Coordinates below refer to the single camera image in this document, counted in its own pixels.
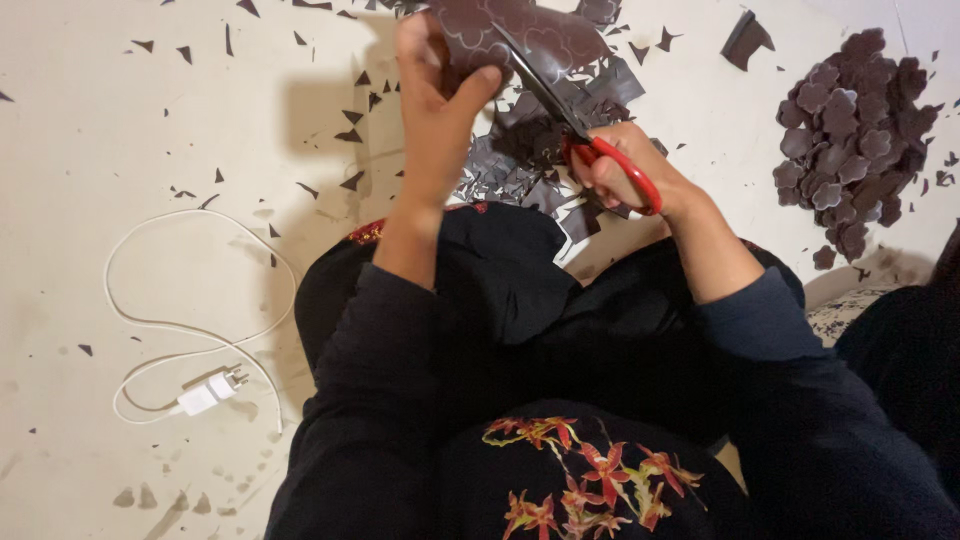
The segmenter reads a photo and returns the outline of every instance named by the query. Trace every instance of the white cable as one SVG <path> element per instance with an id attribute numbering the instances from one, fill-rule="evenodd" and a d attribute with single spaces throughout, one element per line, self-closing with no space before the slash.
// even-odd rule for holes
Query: white cable
<path id="1" fill-rule="evenodd" d="M 270 325 L 270 327 L 267 328 L 266 330 L 255 333 L 254 335 L 251 335 L 249 337 L 245 337 L 240 341 L 231 342 L 213 332 L 183 325 L 180 323 L 174 323 L 171 321 L 153 321 L 149 319 L 139 319 L 137 317 L 132 317 L 127 313 L 125 313 L 123 309 L 121 309 L 120 306 L 118 306 L 116 301 L 113 299 L 113 294 L 110 292 L 110 286 L 109 286 L 110 265 L 113 264 L 113 258 L 116 257 L 117 251 L 120 250 L 120 247 L 123 246 L 128 239 L 130 239 L 133 233 L 136 233 L 143 227 L 146 227 L 148 225 L 151 225 L 163 219 L 167 219 L 175 216 L 181 216 L 185 214 L 191 214 L 191 213 L 203 214 L 203 215 L 215 215 L 217 217 L 220 217 L 229 221 L 233 225 L 236 225 L 237 227 L 242 229 L 251 238 L 259 242 L 261 246 L 263 246 L 268 251 L 270 251 L 270 253 L 272 253 L 274 257 L 276 257 L 276 259 L 279 260 L 281 263 L 283 263 L 283 266 L 286 267 L 287 274 L 289 274 L 290 276 L 290 284 L 293 287 L 295 294 L 291 296 L 290 305 L 287 306 L 285 311 L 283 311 L 283 314 L 280 315 L 280 317 L 276 319 L 276 321 L 274 321 L 274 323 Z M 107 300 L 109 301 L 110 307 L 113 308 L 113 312 L 116 313 L 118 317 L 120 317 L 124 321 L 134 326 L 138 326 L 142 328 L 162 328 L 162 329 L 167 329 L 172 331 L 179 331 L 181 333 L 186 333 L 189 335 L 198 335 L 200 337 L 205 337 L 207 339 L 211 339 L 213 341 L 216 341 L 217 343 L 220 343 L 220 347 L 216 347 L 214 349 L 207 349 L 205 351 L 195 351 L 193 353 L 181 353 L 181 354 L 172 355 L 172 356 L 162 356 L 159 358 L 154 358 L 153 360 L 150 360 L 149 362 L 143 364 L 142 366 L 137 368 L 135 371 L 127 375 L 123 379 L 123 381 L 120 383 L 120 386 L 117 388 L 117 391 L 113 393 L 113 412 L 116 413 L 116 415 L 120 419 L 124 420 L 125 422 L 129 422 L 131 424 L 152 424 L 153 422 L 159 422 L 160 420 L 169 418 L 174 414 L 182 412 L 182 408 L 174 407 L 173 409 L 166 411 L 165 414 L 161 416 L 157 416 L 156 418 L 151 418 L 150 420 L 133 420 L 132 418 L 124 416 L 123 413 L 120 412 L 120 409 L 117 407 L 117 400 L 120 397 L 120 393 L 123 392 L 124 388 L 127 387 L 127 384 L 130 383 L 131 380 L 136 379 L 137 377 L 143 375 L 144 373 L 150 371 L 151 369 L 154 369 L 157 366 L 163 365 L 171 360 L 190 358 L 193 356 L 209 355 L 212 353 L 216 353 L 217 351 L 223 351 L 224 349 L 232 349 L 235 353 L 245 358 L 260 373 L 260 375 L 262 375 L 263 378 L 266 379 L 267 382 L 270 384 L 270 389 L 274 393 L 274 400 L 276 402 L 276 431 L 278 433 L 283 433 L 283 412 L 280 410 L 280 394 L 276 389 L 276 384 L 274 383 L 274 380 L 271 379 L 270 375 L 267 374 L 267 371 L 263 369 L 263 366 L 260 365 L 260 362 L 256 361 L 256 359 L 254 359 L 253 356 L 250 356 L 250 354 L 248 354 L 246 351 L 238 347 L 238 345 L 243 345 L 244 343 L 253 341 L 269 333 L 270 331 L 275 329 L 277 326 L 279 326 L 279 324 L 282 323 L 290 314 L 290 311 L 293 310 L 294 300 L 296 298 L 296 290 L 297 290 L 297 277 L 294 274 L 293 267 L 290 265 L 287 259 L 284 258 L 280 253 L 278 253 L 273 247 L 271 247 L 270 244 L 263 241 L 259 236 L 254 234 L 253 231 L 251 231 L 250 229 L 247 229 L 242 223 L 218 211 L 208 210 L 208 209 L 179 210 L 179 211 L 159 215 L 157 217 L 152 217 L 147 221 L 144 221 L 143 223 L 134 227 L 126 235 L 124 235 L 124 237 L 121 238 L 119 242 L 117 242 L 116 246 L 113 247 L 113 251 L 110 252 L 109 257 L 107 258 L 107 264 L 104 266 L 104 292 L 107 293 Z"/>

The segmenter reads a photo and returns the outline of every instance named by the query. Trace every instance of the scissors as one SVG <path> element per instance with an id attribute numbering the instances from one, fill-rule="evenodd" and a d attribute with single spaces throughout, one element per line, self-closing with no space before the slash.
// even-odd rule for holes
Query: scissors
<path id="1" fill-rule="evenodd" d="M 523 48 L 517 44 L 510 33 L 495 22 L 492 22 L 492 25 L 496 31 L 503 36 L 504 40 L 506 40 L 507 46 L 510 48 L 514 58 L 514 63 L 516 64 L 516 72 L 519 73 L 523 84 L 533 92 L 534 96 L 540 100 L 543 107 L 556 121 L 563 122 L 569 126 L 570 130 L 564 136 L 564 156 L 567 163 L 570 163 L 569 149 L 576 152 L 577 156 L 579 156 L 587 166 L 593 165 L 593 163 L 602 156 L 610 156 L 616 161 L 616 164 L 620 165 L 623 172 L 627 173 L 627 178 L 634 184 L 634 188 L 642 193 L 649 202 L 650 206 L 636 209 L 636 211 L 643 215 L 656 215 L 660 213 L 663 207 L 663 201 L 660 198 L 660 192 L 657 190 L 657 187 L 650 182 L 650 178 L 630 161 L 630 158 L 624 156 L 619 150 L 613 147 L 613 145 L 609 144 L 609 142 L 602 138 L 591 137 L 587 133 L 587 124 L 557 95 L 557 91 L 554 90 L 553 86 L 547 83 L 543 77 L 534 70 L 530 61 L 527 60 Z"/>

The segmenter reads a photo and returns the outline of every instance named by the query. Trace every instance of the charger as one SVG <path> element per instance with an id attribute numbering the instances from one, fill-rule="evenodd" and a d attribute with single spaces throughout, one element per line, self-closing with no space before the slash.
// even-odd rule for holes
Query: charger
<path id="1" fill-rule="evenodd" d="M 139 231 L 140 229 L 151 226 L 156 222 L 177 218 L 180 216 L 184 216 L 185 214 L 214 216 L 219 219 L 223 219 L 229 222 L 230 224 L 234 225 L 238 229 L 240 229 L 242 233 L 249 236 L 254 242 L 256 242 L 261 247 L 269 251 L 271 255 L 274 258 L 276 258 L 277 262 L 279 262 L 280 265 L 282 265 L 287 271 L 287 276 L 290 279 L 291 289 L 294 291 L 297 290 L 297 275 L 294 273 L 293 266 L 291 266 L 290 262 L 287 261 L 287 259 L 283 255 L 281 255 L 276 249 L 274 249 L 270 244 L 268 244 L 262 238 L 254 234 L 253 231 L 245 227 L 242 223 L 220 212 L 203 209 L 203 208 L 179 210 L 179 211 L 162 214 L 156 217 L 152 217 L 140 223 L 136 227 L 130 229 L 127 232 L 127 234 L 124 235 L 124 237 L 121 238 L 120 241 L 117 242 L 115 246 L 113 246 L 113 251 L 110 252 L 109 257 L 107 257 L 107 263 L 104 265 L 104 277 L 103 277 L 104 293 L 107 295 L 108 304 L 110 308 L 113 309 L 113 312 L 116 313 L 118 317 L 120 317 L 127 323 L 130 323 L 134 326 L 138 326 L 141 328 L 150 328 L 150 329 L 160 328 L 165 330 L 178 331 L 180 333 L 185 333 L 188 335 L 205 337 L 206 339 L 209 339 L 211 341 L 218 343 L 219 346 L 213 349 L 207 349 L 205 351 L 194 351 L 192 353 L 179 353 L 176 355 L 161 356 L 161 357 L 149 360 L 143 364 L 140 364 L 140 367 L 131 371 L 130 373 L 127 374 L 126 377 L 124 377 L 123 381 L 120 382 L 120 385 L 117 387 L 116 391 L 113 393 L 113 412 L 114 414 L 117 415 L 118 418 L 130 424 L 138 424 L 138 425 L 152 424 L 154 422 L 159 422 L 166 418 L 170 418 L 171 416 L 180 414 L 181 412 L 186 412 L 190 416 L 197 415 L 211 408 L 212 406 L 215 406 L 216 404 L 222 402 L 226 398 L 236 395 L 237 390 L 244 383 L 247 382 L 246 375 L 242 375 L 242 376 L 239 375 L 239 372 L 240 372 L 239 368 L 234 369 L 232 371 L 226 370 L 226 371 L 218 372 L 217 374 L 207 377 L 205 380 L 190 386 L 189 388 L 186 389 L 186 391 L 184 391 L 177 398 L 177 402 L 178 402 L 177 405 L 174 405 L 172 408 L 167 409 L 165 414 L 155 416 L 153 418 L 149 418 L 145 420 L 133 419 L 131 417 L 128 417 L 123 412 L 121 412 L 120 408 L 117 406 L 117 400 L 120 399 L 120 394 L 124 393 L 124 391 L 127 388 L 127 385 L 132 380 L 142 376 L 148 371 L 173 360 L 181 360 L 181 359 L 186 359 L 186 358 L 191 358 L 196 356 L 209 355 L 212 353 L 223 351 L 224 349 L 230 349 L 235 353 L 237 353 L 238 355 L 240 355 L 243 359 L 245 359 L 253 368 L 253 370 L 255 370 L 267 382 L 267 384 L 270 385 L 271 393 L 274 395 L 274 408 L 276 411 L 276 432 L 283 433 L 283 411 L 280 408 L 280 393 L 276 389 L 276 383 L 270 377 L 270 374 L 267 373 L 267 370 L 265 370 L 263 366 L 260 365 L 260 362 L 256 361 L 256 359 L 253 356 L 251 356 L 250 353 L 241 349 L 240 345 L 249 343 L 251 341 L 254 341 L 255 339 L 259 339 L 260 337 L 263 337 L 267 333 L 270 333 L 271 331 L 273 331 L 276 327 L 280 326 L 280 323 L 286 320 L 286 318 L 293 311 L 294 299 L 295 299 L 295 296 L 293 294 L 291 294 L 290 296 L 290 303 L 287 305 L 287 308 L 283 311 L 283 314 L 280 315 L 279 318 L 277 318 L 273 322 L 273 324 L 271 324 L 268 328 L 262 331 L 259 331 L 254 335 L 249 335 L 247 337 L 244 337 L 239 341 L 229 341 L 224 337 L 217 335 L 211 331 L 206 331 L 203 329 L 199 329 L 189 325 L 184 325 L 181 323 L 175 323 L 173 321 L 156 321 L 151 319 L 143 319 L 139 317 L 130 316 L 123 309 L 120 308 L 120 306 L 116 302 L 116 299 L 113 298 L 113 293 L 112 291 L 110 291 L 109 277 L 110 277 L 110 266 L 113 263 L 113 258 L 116 257 L 117 251 L 119 251 L 120 248 L 127 242 L 127 240 L 129 240 L 130 237 L 133 236 L 133 234 Z"/>
<path id="2" fill-rule="evenodd" d="M 240 375 L 240 368 L 217 372 L 187 388 L 177 398 L 177 403 L 187 416 L 194 416 L 227 398 L 232 398 L 240 386 L 246 383 L 247 376 Z"/>

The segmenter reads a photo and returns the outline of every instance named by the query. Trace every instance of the floor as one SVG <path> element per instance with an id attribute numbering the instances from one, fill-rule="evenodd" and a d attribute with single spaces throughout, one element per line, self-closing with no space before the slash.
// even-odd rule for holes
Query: floor
<path id="1" fill-rule="evenodd" d="M 253 229 L 302 272 L 354 227 L 384 215 L 399 189 L 395 92 L 358 123 L 365 144 L 333 139 L 350 127 L 340 110 L 366 106 L 367 90 L 353 86 L 361 71 L 376 85 L 396 81 L 392 16 L 347 0 L 334 0 L 334 12 L 254 0 L 259 17 L 232 0 L 160 1 L 8 2 L 0 18 L 0 92 L 13 99 L 0 101 L 5 538 L 259 538 L 313 391 L 292 321 L 246 346 L 280 387 L 282 436 L 257 375 L 228 406 L 201 416 L 124 424 L 110 396 L 130 370 L 209 342 L 120 321 L 105 302 L 106 257 L 141 221 L 219 194 L 210 209 Z M 628 40 L 656 44 L 663 25 L 683 34 L 669 53 L 651 49 L 642 67 L 628 58 L 647 90 L 631 104 L 636 122 L 670 149 L 686 144 L 671 150 L 671 161 L 741 236 L 793 267 L 817 304 L 856 284 L 858 272 L 815 271 L 811 254 L 825 243 L 823 230 L 811 213 L 777 205 L 778 103 L 845 36 L 882 26 L 888 57 L 909 50 L 938 73 L 921 98 L 947 103 L 931 133 L 932 176 L 949 150 L 960 151 L 960 41 L 950 35 L 960 10 L 949 0 L 756 0 L 747 7 L 777 51 L 760 49 L 743 73 L 718 54 L 743 11 L 739 1 L 627 1 L 619 22 L 632 30 L 610 42 L 629 55 Z M 570 10 L 576 1 L 542 4 Z M 361 19 L 335 16 L 340 9 Z M 132 39 L 153 40 L 153 52 Z M 185 45 L 192 64 L 177 50 Z M 934 50 L 940 58 L 931 62 Z M 479 120 L 478 130 L 484 125 Z M 339 187 L 359 170 L 356 193 Z M 921 199 L 920 187 L 909 186 L 903 197 L 915 213 L 889 230 L 871 227 L 868 255 L 857 264 L 875 269 L 871 280 L 925 277 L 952 230 L 960 187 L 931 187 Z M 604 231 L 562 261 L 578 278 L 596 275 L 657 228 L 652 219 L 602 220 Z M 878 253 L 881 244 L 887 249 Z M 293 292 L 266 250 L 202 215 L 135 234 L 110 286 L 131 314 L 229 339 L 269 326 Z M 226 353 L 171 362 L 129 394 L 141 407 L 161 407 L 188 381 L 237 362 Z M 149 417 L 125 399 L 121 406 Z"/>

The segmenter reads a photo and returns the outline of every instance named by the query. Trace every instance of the scissor blade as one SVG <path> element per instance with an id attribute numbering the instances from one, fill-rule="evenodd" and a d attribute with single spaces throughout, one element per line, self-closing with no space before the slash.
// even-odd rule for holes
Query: scissor blade
<path id="1" fill-rule="evenodd" d="M 495 22 L 491 23 L 495 30 L 503 36 L 504 40 L 507 42 L 507 46 L 510 48 L 511 56 L 514 58 L 514 64 L 516 65 L 516 72 L 519 73 L 520 79 L 523 81 L 523 85 L 526 86 L 534 96 L 543 104 L 543 107 L 546 111 L 554 117 L 555 120 L 559 122 L 565 122 L 568 124 L 576 135 L 588 139 L 586 129 L 583 126 L 583 123 L 579 118 L 574 115 L 573 110 L 570 109 L 564 103 L 564 101 L 557 95 L 557 92 L 553 89 L 553 86 L 547 83 L 540 73 L 534 69 L 533 65 L 530 63 L 530 60 L 527 58 L 526 53 L 523 51 L 523 47 L 516 42 L 513 36 L 509 32 L 503 29 L 500 25 Z"/>

